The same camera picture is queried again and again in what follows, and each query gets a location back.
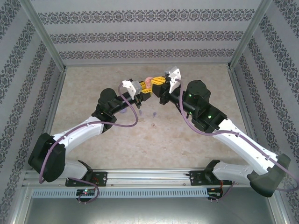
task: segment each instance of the damask pattern wall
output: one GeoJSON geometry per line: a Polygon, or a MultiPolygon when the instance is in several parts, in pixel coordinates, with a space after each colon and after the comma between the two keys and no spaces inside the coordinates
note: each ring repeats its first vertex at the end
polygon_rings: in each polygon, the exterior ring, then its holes
{"type": "MultiPolygon", "coordinates": [[[[264,147],[291,158],[299,173],[299,1],[274,0],[239,63],[237,80],[254,128],[264,147]]],[[[296,183],[288,176],[283,187],[296,183]]],[[[299,223],[297,192],[281,193],[291,223],[299,223]]]]}
{"type": "Polygon", "coordinates": [[[60,76],[18,0],[0,1],[0,224],[14,207],[60,76]]]}
{"type": "Polygon", "coordinates": [[[32,0],[66,65],[228,63],[261,0],[32,0]]]}

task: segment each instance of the vented metal strip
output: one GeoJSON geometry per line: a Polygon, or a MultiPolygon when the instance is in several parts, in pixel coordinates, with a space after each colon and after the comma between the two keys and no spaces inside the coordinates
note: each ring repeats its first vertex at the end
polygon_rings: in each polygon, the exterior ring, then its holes
{"type": "MultiPolygon", "coordinates": [[[[32,198],[75,198],[76,189],[36,189],[32,198]]],[[[100,189],[101,198],[207,197],[206,188],[100,189]]]]}

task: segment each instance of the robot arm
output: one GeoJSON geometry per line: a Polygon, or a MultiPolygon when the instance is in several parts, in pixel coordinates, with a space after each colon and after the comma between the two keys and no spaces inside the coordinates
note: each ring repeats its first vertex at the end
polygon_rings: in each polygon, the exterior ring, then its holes
{"type": "Polygon", "coordinates": [[[29,157],[29,165],[38,173],[42,172],[47,182],[52,182],[59,177],[90,181],[92,169],[82,161],[66,160],[65,156],[84,141],[111,128],[116,122],[114,114],[128,107],[128,103],[140,108],[141,102],[150,98],[150,92],[142,90],[142,84],[132,80],[122,82],[122,86],[128,90],[122,95],[127,102],[121,96],[117,96],[113,89],[104,89],[100,94],[95,112],[87,120],[62,133],[53,136],[44,133],[38,138],[29,157]]]}
{"type": "MultiPolygon", "coordinates": [[[[180,111],[179,95],[181,87],[179,84],[173,83],[175,80],[180,80],[179,69],[175,67],[170,71],[166,71],[165,77],[166,82],[162,85],[153,85],[152,90],[160,98],[160,104],[164,105],[172,102],[180,111]]],[[[212,135],[229,146],[249,164],[248,166],[240,166],[214,160],[206,168],[205,176],[207,179],[212,180],[216,178],[218,180],[231,180],[238,183],[250,184],[257,193],[271,197],[282,181],[285,172],[270,160],[274,160],[287,169],[290,158],[285,154],[278,156],[270,152],[238,129],[223,112],[209,103],[211,92],[202,81],[191,81],[186,91],[182,91],[182,93],[183,109],[187,112],[187,118],[189,116],[192,117],[194,126],[201,133],[212,135]],[[215,135],[216,132],[221,131],[231,131],[238,135],[231,133],[215,135]],[[242,139],[240,135],[259,148],[264,155],[242,139]]]]}

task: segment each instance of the pink object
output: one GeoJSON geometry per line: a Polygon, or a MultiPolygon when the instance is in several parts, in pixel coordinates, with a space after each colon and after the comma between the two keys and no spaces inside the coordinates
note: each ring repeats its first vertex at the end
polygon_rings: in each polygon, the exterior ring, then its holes
{"type": "Polygon", "coordinates": [[[147,77],[144,81],[145,83],[145,88],[146,89],[150,89],[151,88],[151,80],[153,79],[153,77],[147,77]]]}

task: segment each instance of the black end cap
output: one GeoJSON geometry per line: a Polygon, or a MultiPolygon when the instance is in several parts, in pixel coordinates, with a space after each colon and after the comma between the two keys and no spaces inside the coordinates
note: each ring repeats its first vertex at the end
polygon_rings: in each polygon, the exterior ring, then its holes
{"type": "Polygon", "coordinates": [[[205,178],[209,181],[209,183],[213,183],[218,180],[213,174],[214,167],[218,162],[220,162],[220,160],[212,160],[204,170],[205,178]]]}
{"type": "Polygon", "coordinates": [[[78,160],[78,162],[82,163],[86,168],[87,168],[87,172],[84,175],[84,177],[82,178],[83,181],[88,181],[90,182],[92,177],[93,177],[93,169],[91,169],[90,166],[88,166],[85,162],[83,162],[82,160],[78,160]]]}
{"type": "MultiPolygon", "coordinates": [[[[47,133],[40,135],[33,151],[29,157],[29,165],[36,170],[38,173],[41,172],[43,161],[46,154],[52,144],[55,143],[53,136],[47,133]]],[[[43,178],[47,182],[56,180],[64,171],[65,166],[65,147],[63,144],[57,144],[52,153],[50,154],[45,170],[43,172],[43,178]]]]}
{"type": "Polygon", "coordinates": [[[153,84],[152,91],[153,91],[153,93],[154,93],[157,97],[160,98],[160,97],[162,96],[162,94],[163,94],[162,85],[155,85],[155,84],[153,84]]]}
{"type": "MultiPolygon", "coordinates": [[[[288,169],[291,159],[286,154],[281,154],[277,162],[288,169]]],[[[284,176],[285,172],[276,165],[264,175],[258,175],[255,171],[247,175],[252,189],[264,197],[273,195],[284,176]]]]}

